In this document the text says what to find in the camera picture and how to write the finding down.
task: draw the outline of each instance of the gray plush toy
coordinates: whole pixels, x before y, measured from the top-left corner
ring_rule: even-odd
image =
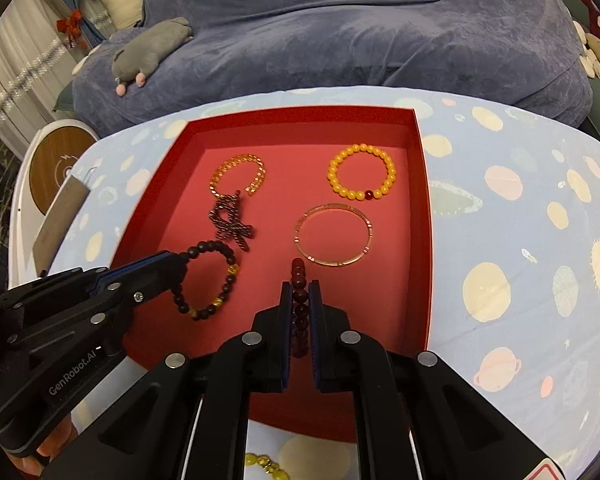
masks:
[[[122,97],[126,85],[134,79],[139,87],[155,72],[160,62],[192,40],[189,22],[184,18],[173,18],[156,23],[149,30],[133,38],[113,55],[111,71],[116,78],[116,93]]]

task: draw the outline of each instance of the orange beaded bracelet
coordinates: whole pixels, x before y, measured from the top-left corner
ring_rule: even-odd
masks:
[[[378,189],[373,191],[370,189],[367,189],[366,191],[354,191],[347,189],[340,184],[340,181],[338,180],[338,166],[345,158],[355,153],[371,153],[380,157],[384,162],[386,166],[386,179]],[[383,195],[389,193],[389,189],[394,184],[395,166],[394,162],[386,151],[376,148],[371,144],[352,144],[351,146],[347,146],[341,150],[335,157],[333,157],[333,159],[329,161],[327,179],[329,180],[331,187],[333,187],[334,192],[338,193],[341,197],[348,198],[349,200],[371,200],[372,198],[382,198]]]

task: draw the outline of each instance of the human hand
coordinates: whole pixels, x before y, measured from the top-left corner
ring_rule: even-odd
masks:
[[[53,460],[60,454],[62,449],[64,449],[67,444],[74,441],[77,436],[78,432],[71,422],[71,415],[67,415],[45,441],[40,444],[37,452],[42,456],[48,456],[49,460]],[[27,456],[26,458],[18,458],[9,453],[7,453],[7,456],[13,465],[21,471],[33,476],[40,476],[42,474],[44,466],[35,457]]]

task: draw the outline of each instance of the blue blanket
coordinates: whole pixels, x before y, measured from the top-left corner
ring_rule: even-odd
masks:
[[[101,136],[208,102],[317,86],[447,91],[574,126],[592,104],[561,0],[144,0],[144,12],[142,27],[113,35],[74,79],[74,109]],[[118,97],[113,53],[176,16],[194,39]]]

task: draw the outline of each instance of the bed sheet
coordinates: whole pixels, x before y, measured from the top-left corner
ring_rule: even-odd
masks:
[[[81,157],[73,175],[91,193],[51,272],[110,264],[187,121],[347,104],[416,111],[432,213],[428,348],[576,479],[600,449],[600,143],[557,121],[465,96],[376,87],[297,89],[184,110]],[[248,450],[274,460],[297,438],[254,424],[250,432]],[[341,457],[350,452],[336,447]],[[355,460],[347,463],[333,480],[357,478]],[[259,473],[248,468],[246,478]]]
[[[143,27],[103,43],[74,79],[100,136],[258,92],[374,85],[485,98],[579,126],[592,91],[561,0],[144,0]],[[111,59],[183,16],[194,39],[139,89],[115,95]]]

